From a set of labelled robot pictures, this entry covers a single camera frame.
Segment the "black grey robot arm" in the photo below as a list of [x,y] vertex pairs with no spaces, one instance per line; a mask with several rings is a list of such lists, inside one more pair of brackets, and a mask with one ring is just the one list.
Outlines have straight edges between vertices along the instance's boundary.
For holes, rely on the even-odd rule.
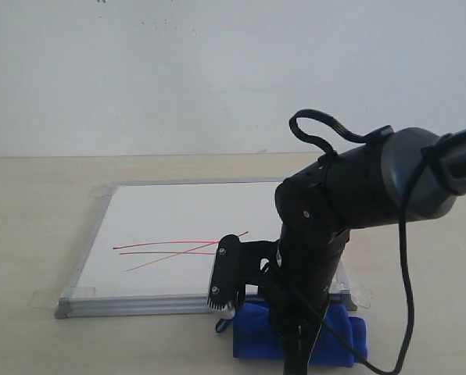
[[393,368],[399,373],[414,330],[407,224],[445,216],[466,195],[466,130],[439,136],[385,128],[371,143],[319,158],[276,189],[281,234],[266,287],[284,373],[305,374],[325,327],[329,288],[352,230],[396,224],[407,325]]

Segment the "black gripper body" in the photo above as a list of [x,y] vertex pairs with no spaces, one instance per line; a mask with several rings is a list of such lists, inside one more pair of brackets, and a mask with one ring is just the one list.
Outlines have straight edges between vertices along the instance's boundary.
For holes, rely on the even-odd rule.
[[342,230],[316,242],[287,225],[281,227],[276,258],[265,289],[270,322],[278,336],[284,374],[306,374],[330,299],[329,288],[350,232]]

